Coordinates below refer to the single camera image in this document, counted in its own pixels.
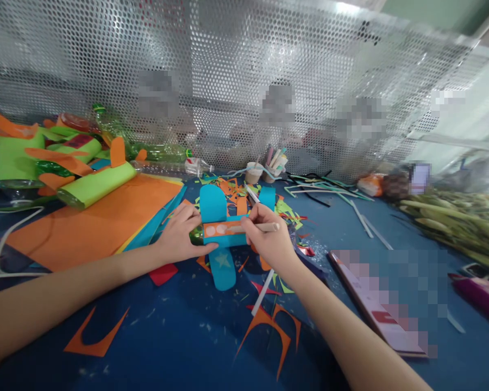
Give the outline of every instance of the bottle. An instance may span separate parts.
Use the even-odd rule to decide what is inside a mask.
[[[133,160],[130,164],[136,172],[141,174],[168,176],[183,180],[200,178],[205,172],[214,171],[213,166],[199,158],[190,158],[183,163]]]
[[[123,137],[125,149],[127,150],[127,126],[115,113],[107,113],[107,110],[100,103],[94,103],[92,109],[96,115],[96,122],[102,133],[102,138],[110,147],[116,137]]]
[[[192,157],[192,149],[184,148],[178,144],[145,144],[136,142],[128,148],[129,158],[134,159],[141,149],[147,151],[147,160],[151,161],[182,163],[185,159]]]

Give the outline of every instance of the perforated metal sheet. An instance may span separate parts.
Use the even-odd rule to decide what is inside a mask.
[[[434,126],[433,89],[471,85],[487,61],[475,44],[331,1],[3,0],[0,111],[32,123],[101,102],[133,140],[219,168],[271,144],[293,172],[353,181]]]

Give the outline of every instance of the star shape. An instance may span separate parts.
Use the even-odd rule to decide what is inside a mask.
[[[227,254],[219,254],[216,256],[216,262],[219,263],[219,267],[222,268],[223,266],[230,267],[230,263],[228,263],[227,260]]]

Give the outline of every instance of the bottle cap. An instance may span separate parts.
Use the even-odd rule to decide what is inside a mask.
[[[92,105],[92,109],[94,112],[105,113],[105,107],[103,107],[103,105],[100,103],[94,103],[94,105]]]

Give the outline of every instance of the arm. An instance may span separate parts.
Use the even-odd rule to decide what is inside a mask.
[[[276,222],[277,232],[261,232],[254,223]],[[256,204],[241,221],[247,241],[292,287],[315,322],[355,390],[430,390],[408,364],[360,320],[299,260],[283,220]]]
[[[102,294],[167,263],[208,254],[189,232],[201,223],[192,205],[180,205],[153,245],[24,282],[0,292],[0,360],[34,341]]]

